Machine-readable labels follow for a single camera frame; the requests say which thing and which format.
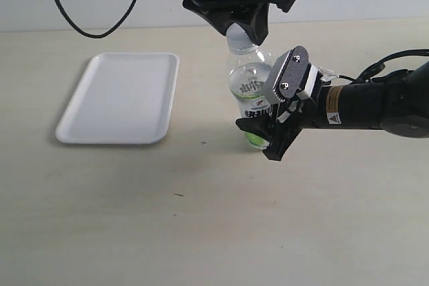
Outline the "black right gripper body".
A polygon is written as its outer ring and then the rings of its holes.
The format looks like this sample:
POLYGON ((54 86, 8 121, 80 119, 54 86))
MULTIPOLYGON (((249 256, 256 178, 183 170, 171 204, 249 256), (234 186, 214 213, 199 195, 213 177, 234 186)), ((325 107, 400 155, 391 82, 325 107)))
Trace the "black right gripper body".
POLYGON ((318 127, 316 116, 326 100, 326 90, 327 87, 322 86, 306 100, 272 105, 271 113, 262 117, 263 138, 268 142, 263 154, 270 161, 281 161, 304 129, 318 127))

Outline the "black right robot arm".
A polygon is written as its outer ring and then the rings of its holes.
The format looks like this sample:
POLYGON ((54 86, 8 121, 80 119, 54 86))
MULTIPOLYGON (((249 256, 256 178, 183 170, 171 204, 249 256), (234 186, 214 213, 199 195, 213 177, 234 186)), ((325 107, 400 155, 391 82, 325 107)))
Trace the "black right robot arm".
POLYGON ((304 129, 385 131, 428 138, 428 64, 360 84, 323 86, 285 121, 273 115, 237 119, 240 130, 268 142, 264 155, 279 161, 304 129))

